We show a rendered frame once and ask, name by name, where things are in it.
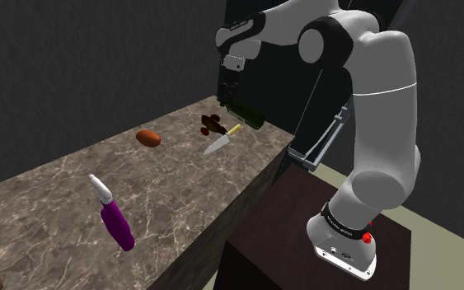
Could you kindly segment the dark green bottle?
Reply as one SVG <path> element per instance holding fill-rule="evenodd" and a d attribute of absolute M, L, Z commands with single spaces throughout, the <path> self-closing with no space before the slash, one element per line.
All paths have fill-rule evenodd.
<path fill-rule="evenodd" d="M 226 108 L 229 114 L 255 130 L 260 129 L 265 123 L 265 118 L 259 112 L 239 101 L 229 101 Z"/>

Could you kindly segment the dark brown figure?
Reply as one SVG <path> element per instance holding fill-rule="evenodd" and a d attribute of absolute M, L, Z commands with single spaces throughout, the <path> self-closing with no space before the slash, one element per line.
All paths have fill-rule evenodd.
<path fill-rule="evenodd" d="M 200 132 L 208 136 L 209 132 L 220 133 L 222 135 L 227 133 L 227 130 L 219 123 L 220 117 L 218 115 L 202 115 L 201 122 L 203 127 L 200 128 Z"/>

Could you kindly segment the orange-brown potato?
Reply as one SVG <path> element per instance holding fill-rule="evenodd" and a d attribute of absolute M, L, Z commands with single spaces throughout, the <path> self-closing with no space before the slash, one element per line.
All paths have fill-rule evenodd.
<path fill-rule="evenodd" d="M 157 147 L 161 143 L 161 137 L 151 130 L 141 129 L 136 135 L 136 139 L 146 147 Z"/>

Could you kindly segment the dark maroon robot stand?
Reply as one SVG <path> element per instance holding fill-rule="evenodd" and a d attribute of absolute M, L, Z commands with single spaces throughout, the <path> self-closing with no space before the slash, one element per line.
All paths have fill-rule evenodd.
<path fill-rule="evenodd" d="M 291 165 L 228 237 L 213 290 L 410 290 L 411 232 L 378 215 L 366 282 L 320 259 L 306 225 L 335 187 Z"/>

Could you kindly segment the purple spray bottle white nozzle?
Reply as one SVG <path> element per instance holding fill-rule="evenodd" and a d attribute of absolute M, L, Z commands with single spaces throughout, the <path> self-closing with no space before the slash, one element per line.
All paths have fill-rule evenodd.
<path fill-rule="evenodd" d="M 94 175 L 88 176 L 100 199 L 101 218 L 107 231 L 124 251 L 134 248 L 134 237 L 124 215 L 118 208 L 110 190 Z"/>

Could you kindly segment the yellow-handled kitchen knife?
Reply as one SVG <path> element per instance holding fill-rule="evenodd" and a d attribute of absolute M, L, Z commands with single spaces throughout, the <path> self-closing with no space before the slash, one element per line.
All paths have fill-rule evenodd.
<path fill-rule="evenodd" d="M 208 148 L 204 151 L 204 155 L 208 155 L 208 154 L 210 154 L 212 152 L 215 152 L 219 148 L 221 148 L 224 145 L 228 144 L 229 141 L 230 141 L 230 137 L 234 133 L 236 133 L 240 128 L 241 128 L 241 125 L 237 124 L 231 130 L 229 130 L 227 133 L 225 133 L 222 137 L 220 137 L 218 140 L 216 140 L 214 143 L 212 143 L 210 146 L 208 146 Z"/>

